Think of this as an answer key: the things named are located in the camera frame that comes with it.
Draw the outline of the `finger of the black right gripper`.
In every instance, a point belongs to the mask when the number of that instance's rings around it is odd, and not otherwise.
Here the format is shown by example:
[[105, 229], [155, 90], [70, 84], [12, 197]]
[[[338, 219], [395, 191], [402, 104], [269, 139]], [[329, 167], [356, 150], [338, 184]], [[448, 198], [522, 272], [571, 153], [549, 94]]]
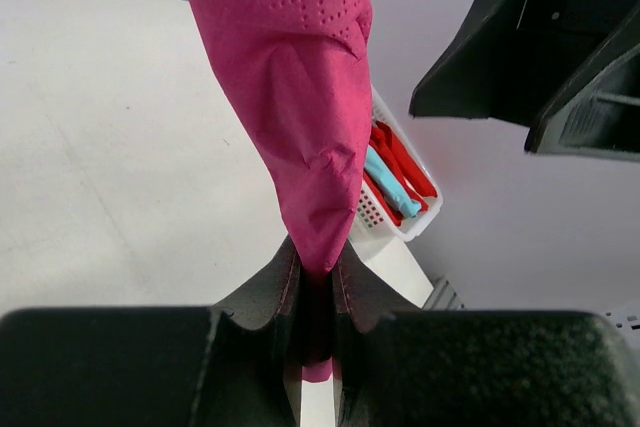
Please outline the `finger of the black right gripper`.
[[530, 128], [537, 155], [639, 160], [639, 7], [556, 91]]
[[409, 112], [530, 126], [638, 45], [639, 0], [474, 0]]

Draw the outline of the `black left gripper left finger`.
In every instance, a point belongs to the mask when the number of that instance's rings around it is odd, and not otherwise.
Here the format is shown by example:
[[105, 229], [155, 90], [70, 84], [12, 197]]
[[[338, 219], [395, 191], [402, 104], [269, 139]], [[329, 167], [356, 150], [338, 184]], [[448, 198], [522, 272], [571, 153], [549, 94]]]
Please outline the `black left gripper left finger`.
[[213, 305], [25, 308], [1, 319], [5, 426], [296, 426], [291, 241]]

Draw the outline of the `pink paper napkin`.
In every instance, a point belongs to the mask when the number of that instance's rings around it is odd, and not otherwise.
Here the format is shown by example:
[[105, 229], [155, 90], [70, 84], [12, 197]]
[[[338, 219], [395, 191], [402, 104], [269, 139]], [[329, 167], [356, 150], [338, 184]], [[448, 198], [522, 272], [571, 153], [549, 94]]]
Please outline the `pink paper napkin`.
[[189, 0], [315, 287], [352, 228], [371, 130], [370, 0]]

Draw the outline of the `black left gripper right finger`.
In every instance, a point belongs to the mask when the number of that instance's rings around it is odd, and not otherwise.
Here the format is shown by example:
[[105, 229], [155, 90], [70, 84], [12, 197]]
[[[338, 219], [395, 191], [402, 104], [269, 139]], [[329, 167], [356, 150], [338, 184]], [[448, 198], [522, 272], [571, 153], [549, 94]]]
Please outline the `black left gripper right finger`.
[[639, 369], [601, 316], [423, 310], [346, 246], [332, 272], [340, 426], [635, 426]]

